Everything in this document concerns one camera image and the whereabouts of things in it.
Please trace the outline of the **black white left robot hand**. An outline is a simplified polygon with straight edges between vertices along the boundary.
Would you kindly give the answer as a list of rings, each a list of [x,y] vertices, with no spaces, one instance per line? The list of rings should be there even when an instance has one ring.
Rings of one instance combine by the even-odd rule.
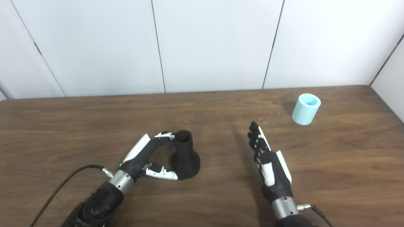
[[[184,174],[148,161],[160,145],[173,142],[174,139],[175,134],[167,131],[160,132],[153,138],[144,134],[123,159],[119,170],[124,171],[134,181],[144,175],[169,180],[184,180]]]

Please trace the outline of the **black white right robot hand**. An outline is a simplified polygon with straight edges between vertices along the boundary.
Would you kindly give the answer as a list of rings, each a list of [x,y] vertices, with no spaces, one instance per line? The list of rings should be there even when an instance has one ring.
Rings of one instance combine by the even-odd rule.
[[[257,122],[252,121],[247,134],[253,150],[253,160],[258,169],[264,198],[272,203],[282,197],[293,197],[292,177],[282,152],[273,151]]]

